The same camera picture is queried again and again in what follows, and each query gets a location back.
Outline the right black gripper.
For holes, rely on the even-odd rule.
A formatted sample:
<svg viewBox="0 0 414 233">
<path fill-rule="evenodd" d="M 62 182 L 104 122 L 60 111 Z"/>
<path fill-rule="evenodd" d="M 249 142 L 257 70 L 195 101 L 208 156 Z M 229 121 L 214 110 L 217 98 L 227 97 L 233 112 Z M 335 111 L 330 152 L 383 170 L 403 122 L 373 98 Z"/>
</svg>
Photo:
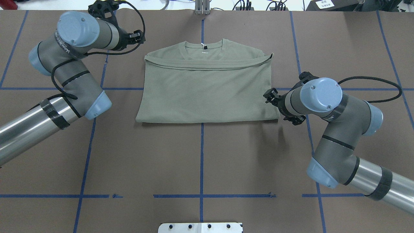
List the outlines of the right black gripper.
<svg viewBox="0 0 414 233">
<path fill-rule="evenodd" d="M 287 108 L 287 94 L 278 95 L 278 90 L 276 88 L 271 88 L 263 94 L 263 97 L 265 98 L 265 103 L 275 103 L 278 110 L 285 116 L 285 118 L 292 118 L 295 116 Z"/>
</svg>

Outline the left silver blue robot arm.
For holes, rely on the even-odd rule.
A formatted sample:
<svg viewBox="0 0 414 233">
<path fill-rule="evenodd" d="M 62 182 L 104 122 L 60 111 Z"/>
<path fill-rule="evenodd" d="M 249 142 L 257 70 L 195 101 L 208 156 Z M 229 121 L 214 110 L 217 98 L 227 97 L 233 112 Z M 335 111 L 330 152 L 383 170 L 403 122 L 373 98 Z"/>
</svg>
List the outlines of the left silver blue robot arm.
<svg viewBox="0 0 414 233">
<path fill-rule="evenodd" d="M 95 12 L 65 12 L 54 34 L 30 51 L 32 66 L 49 75 L 59 93 L 1 127 L 1 165 L 77 119 L 92 120 L 111 108 L 111 100 L 82 59 L 94 55 L 92 49 L 102 49 L 102 55 L 123 55 L 128 45 L 144 43 L 146 29 L 127 33 L 113 11 L 109 14 L 105 18 Z"/>
</svg>

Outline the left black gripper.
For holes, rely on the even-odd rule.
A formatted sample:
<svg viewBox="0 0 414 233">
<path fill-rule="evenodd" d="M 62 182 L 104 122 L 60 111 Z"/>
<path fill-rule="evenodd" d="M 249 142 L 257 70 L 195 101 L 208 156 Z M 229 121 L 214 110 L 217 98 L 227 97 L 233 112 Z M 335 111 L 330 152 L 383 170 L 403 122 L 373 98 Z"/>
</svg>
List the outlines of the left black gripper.
<svg viewBox="0 0 414 233">
<path fill-rule="evenodd" d="M 124 29 L 118 29 L 119 41 L 117 44 L 117 50 L 124 50 L 127 46 L 134 44 L 144 44 L 146 38 L 142 38 L 145 34 L 141 30 L 136 30 L 133 33 L 127 33 Z"/>
</svg>

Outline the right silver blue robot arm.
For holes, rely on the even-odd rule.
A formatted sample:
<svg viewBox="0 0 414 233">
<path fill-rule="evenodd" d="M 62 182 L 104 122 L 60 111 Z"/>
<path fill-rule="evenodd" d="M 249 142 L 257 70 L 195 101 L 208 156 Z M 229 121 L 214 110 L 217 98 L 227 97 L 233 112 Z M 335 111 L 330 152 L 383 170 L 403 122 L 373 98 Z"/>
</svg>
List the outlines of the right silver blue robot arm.
<svg viewBox="0 0 414 233">
<path fill-rule="evenodd" d="M 327 122 L 307 175 L 332 189 L 338 184 L 350 185 L 371 200 L 413 215 L 413 181 L 354 154 L 360 138 L 373 135 L 381 127 L 382 112 L 370 102 L 347 94 L 331 78 L 304 72 L 299 79 L 286 94 L 279 95 L 271 88 L 263 96 L 293 125 L 302 124 L 306 115 Z"/>
</svg>

